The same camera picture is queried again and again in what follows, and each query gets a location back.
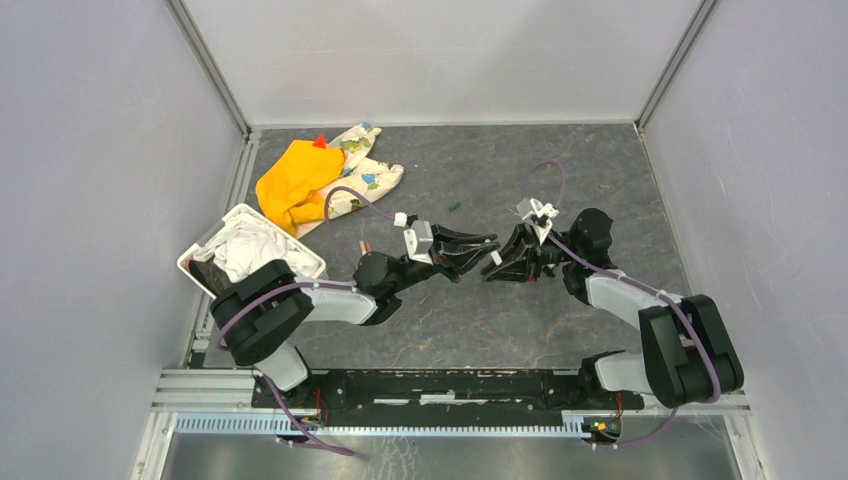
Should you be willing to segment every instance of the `white laundry basket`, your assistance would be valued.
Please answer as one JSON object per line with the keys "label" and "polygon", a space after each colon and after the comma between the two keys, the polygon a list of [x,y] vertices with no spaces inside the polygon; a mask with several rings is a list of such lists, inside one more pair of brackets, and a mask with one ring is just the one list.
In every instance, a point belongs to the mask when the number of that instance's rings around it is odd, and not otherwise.
{"label": "white laundry basket", "polygon": [[180,255],[179,259],[177,259],[177,268],[182,270],[183,273],[185,273],[188,278],[191,279],[192,282],[197,284],[198,287],[202,288],[203,291],[209,294],[209,296],[211,296],[212,298],[215,298],[215,295],[210,292],[209,289],[203,286],[203,284],[200,283],[196,278],[194,278],[191,272],[189,272],[188,262],[192,259],[194,254],[198,250],[203,248],[206,245],[206,242],[208,242],[209,239],[211,239],[216,233],[226,230],[227,228],[232,228],[231,226],[237,221],[247,221],[250,223],[255,223],[261,226],[262,228],[268,228],[284,236],[288,240],[290,247],[293,246],[294,249],[298,250],[303,254],[309,255],[310,257],[313,257],[315,258],[315,260],[318,261],[318,273],[315,275],[315,278],[323,280],[327,279],[327,262],[325,262],[323,258],[316,255],[315,252],[313,252],[312,250],[306,248],[306,246],[297,241],[297,239],[286,233],[286,231],[282,228],[274,225],[270,220],[265,218],[256,210],[252,209],[249,205],[240,203],[233,207],[232,210],[227,212],[227,214],[224,215],[223,218],[221,218],[220,222],[218,222],[214,227],[212,227],[212,229],[206,232],[205,235],[203,235],[197,242],[194,243],[194,245],[189,247],[188,250],[185,251],[185,253]]}

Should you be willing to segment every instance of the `gray floor panel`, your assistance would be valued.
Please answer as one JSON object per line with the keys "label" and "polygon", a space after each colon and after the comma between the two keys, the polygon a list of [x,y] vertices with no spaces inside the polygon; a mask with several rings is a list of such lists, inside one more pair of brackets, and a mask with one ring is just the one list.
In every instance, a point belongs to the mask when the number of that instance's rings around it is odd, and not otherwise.
{"label": "gray floor panel", "polygon": [[[341,129],[266,130],[262,133],[247,202],[257,207],[253,186],[294,139],[328,139]],[[448,228],[497,233],[506,241],[518,217],[527,172],[546,160],[562,162],[567,192],[555,228],[567,229],[586,207],[614,220],[613,262],[657,288],[686,293],[683,271],[659,191],[639,140],[629,125],[518,125],[390,127],[371,151],[375,160],[405,166],[404,179],[379,201]],[[535,196],[553,202],[555,169],[537,174]],[[449,212],[455,201],[462,207]],[[361,210],[334,220],[351,255],[358,241],[394,255],[404,252],[401,229]],[[331,279],[352,273],[327,228],[302,239],[328,264]],[[570,297],[559,278],[537,283],[481,281],[479,267],[459,284],[434,277],[399,297],[404,304],[386,323],[304,324],[292,336],[312,368],[569,368],[610,349],[639,350],[638,333],[611,314]],[[226,352],[211,350],[206,367],[229,367]]]}

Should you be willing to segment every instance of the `purple cable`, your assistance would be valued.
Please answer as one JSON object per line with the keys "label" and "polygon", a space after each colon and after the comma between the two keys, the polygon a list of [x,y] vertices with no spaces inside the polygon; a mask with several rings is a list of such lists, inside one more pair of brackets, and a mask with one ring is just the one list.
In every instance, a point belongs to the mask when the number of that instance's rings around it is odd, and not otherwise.
{"label": "purple cable", "polygon": [[238,323],[245,315],[247,315],[254,308],[259,305],[267,302],[268,300],[273,299],[279,295],[282,295],[289,290],[294,290],[296,288],[327,288],[330,290],[353,290],[353,287],[350,285],[337,285],[335,283],[322,283],[322,282],[299,282],[299,283],[289,283],[287,285],[283,285],[282,287],[277,287],[270,292],[260,296],[256,300],[248,303],[244,308],[238,311],[233,318],[229,319],[227,323],[221,327],[221,330],[218,332],[218,336],[215,339],[215,346],[218,347],[219,350],[226,350],[224,347],[224,335],[229,333],[230,330]]}
{"label": "purple cable", "polygon": [[559,167],[559,174],[560,178],[562,178],[562,182],[560,182],[559,186],[559,197],[557,197],[557,203],[554,204],[555,208],[559,208],[559,204],[562,203],[562,199],[565,198],[565,167],[559,162],[542,162],[533,167],[533,170],[530,170],[530,173],[524,177],[524,183],[521,184],[521,196],[523,198],[527,198],[527,182],[530,181],[530,177],[537,171],[541,170],[542,167],[547,166]]}
{"label": "purple cable", "polygon": [[[721,394],[721,390],[720,390],[721,387],[718,386],[718,375],[716,374],[715,367],[713,366],[712,362],[710,361],[709,357],[707,356],[707,352],[706,352],[706,350],[704,350],[704,345],[701,343],[701,340],[698,338],[698,335],[695,333],[695,330],[692,328],[691,325],[689,325],[688,320],[686,320],[686,315],[683,314],[683,311],[680,310],[680,307],[677,307],[677,304],[674,303],[674,301],[671,298],[669,298],[666,295],[659,294],[659,292],[656,289],[654,289],[654,288],[652,288],[648,285],[645,285],[644,283],[642,283],[638,280],[632,280],[628,277],[619,278],[618,275],[616,275],[612,272],[609,272],[608,270],[604,270],[602,268],[598,268],[598,267],[592,265],[591,263],[587,262],[586,260],[583,260],[582,258],[580,258],[580,256],[577,255],[576,253],[574,253],[570,248],[566,247],[565,244],[560,242],[559,239],[557,239],[555,235],[548,235],[548,238],[551,239],[551,242],[553,242],[554,245],[556,245],[557,247],[562,249],[563,252],[565,252],[566,254],[568,254],[568,256],[573,258],[574,261],[576,261],[580,265],[583,265],[584,267],[588,268],[589,270],[592,270],[593,272],[598,273],[600,275],[603,275],[605,277],[616,279],[618,281],[627,283],[628,285],[636,287],[636,288],[642,290],[643,292],[649,293],[651,295],[657,295],[657,298],[659,298],[660,300],[666,302],[669,306],[671,306],[672,309],[674,310],[674,313],[677,314],[677,316],[680,318],[680,321],[683,323],[684,328],[687,328],[687,332],[690,334],[691,338],[695,342],[695,348],[697,349],[699,344],[701,346],[701,349],[698,350],[698,353],[701,354],[701,360],[703,360],[704,365],[707,366],[707,373],[710,375],[710,381],[713,384],[713,396],[711,396],[709,399],[707,399],[707,401],[708,402],[714,402],[715,400],[718,399],[718,397],[716,396],[716,393],[718,393],[719,395]],[[663,423],[661,423],[660,426],[657,427],[656,430],[645,435],[644,437],[635,438],[633,440],[628,440],[626,442],[616,443],[615,445],[602,445],[602,444],[597,444],[597,443],[595,443],[594,445],[597,445],[604,450],[615,450],[617,448],[639,445],[640,443],[647,442],[649,440],[653,440],[654,438],[660,436],[663,432],[668,430],[668,427],[671,426],[671,422],[674,421],[675,416],[677,416],[677,407],[674,407],[671,410],[671,413],[668,414],[668,417],[666,417],[666,419],[663,420]]]}
{"label": "purple cable", "polygon": [[339,239],[336,238],[335,230],[333,230],[333,227],[330,225],[330,198],[333,196],[334,193],[340,192],[340,191],[341,192],[347,192],[347,193],[353,195],[354,197],[361,200],[364,204],[371,207],[375,212],[379,213],[383,217],[388,218],[389,220],[394,221],[395,216],[394,216],[394,214],[386,212],[385,210],[381,209],[380,207],[374,205],[373,203],[371,203],[371,200],[368,200],[367,198],[363,197],[361,193],[357,192],[356,190],[353,190],[352,188],[335,187],[332,190],[330,190],[329,193],[327,193],[327,198],[324,199],[324,223],[327,224],[327,229],[330,231],[330,237],[333,238],[333,242],[335,242],[335,244],[336,244],[336,249],[338,249],[339,253],[342,254],[342,256],[345,258],[345,260],[347,260],[347,263],[352,268],[356,268],[356,262],[354,262],[353,258],[350,257],[350,255],[347,253],[347,251],[344,248],[342,248],[342,244],[339,242]]}
{"label": "purple cable", "polygon": [[309,432],[309,430],[307,430],[307,428],[304,427],[303,424],[300,423],[297,420],[297,418],[294,417],[294,415],[292,415],[291,411],[289,410],[288,405],[286,405],[286,401],[283,400],[283,396],[280,395],[280,389],[277,388],[277,385],[274,383],[273,380],[271,380],[271,377],[269,377],[268,375],[265,375],[263,378],[265,378],[265,383],[268,384],[268,388],[271,390],[271,394],[274,395],[274,399],[277,400],[277,404],[280,405],[280,408],[283,409],[283,413],[285,413],[286,416],[289,418],[289,422],[291,422],[291,424],[294,426],[294,428],[298,429],[300,431],[300,433],[302,433],[306,438],[308,438],[309,440],[311,440],[313,442],[311,444],[310,443],[294,443],[294,442],[292,442],[289,445],[291,445],[293,447],[300,447],[300,448],[312,448],[312,449],[316,449],[316,450],[326,450],[328,452],[333,452],[333,453],[336,453],[336,454],[339,454],[339,455],[344,455],[344,456],[347,456],[347,457],[352,457],[352,456],[356,455],[356,453],[349,448],[336,447],[336,446],[330,445],[330,444],[325,443],[324,441],[320,440],[315,435],[311,434]]}

